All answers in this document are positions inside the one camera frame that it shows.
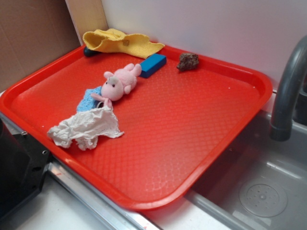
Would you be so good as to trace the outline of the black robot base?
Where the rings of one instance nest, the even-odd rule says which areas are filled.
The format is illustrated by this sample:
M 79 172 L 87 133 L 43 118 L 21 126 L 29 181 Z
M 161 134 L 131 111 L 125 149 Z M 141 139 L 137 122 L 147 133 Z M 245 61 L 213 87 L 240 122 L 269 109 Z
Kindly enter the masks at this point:
M 37 196 L 51 153 L 27 133 L 12 134 L 0 122 L 0 219 Z

